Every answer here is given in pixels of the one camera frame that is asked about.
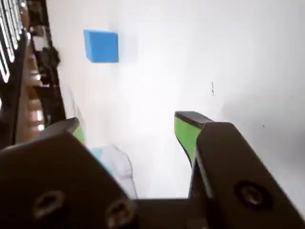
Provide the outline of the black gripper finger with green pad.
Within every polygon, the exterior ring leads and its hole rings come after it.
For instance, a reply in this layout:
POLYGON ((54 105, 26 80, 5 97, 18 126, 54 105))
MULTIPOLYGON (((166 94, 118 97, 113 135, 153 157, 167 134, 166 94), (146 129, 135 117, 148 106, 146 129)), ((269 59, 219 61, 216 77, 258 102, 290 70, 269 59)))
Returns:
POLYGON ((0 153, 3 229, 135 229, 133 201, 69 131, 0 153))
POLYGON ((303 218, 237 128, 195 111, 174 114, 174 132, 204 188, 211 229, 302 229, 303 218))

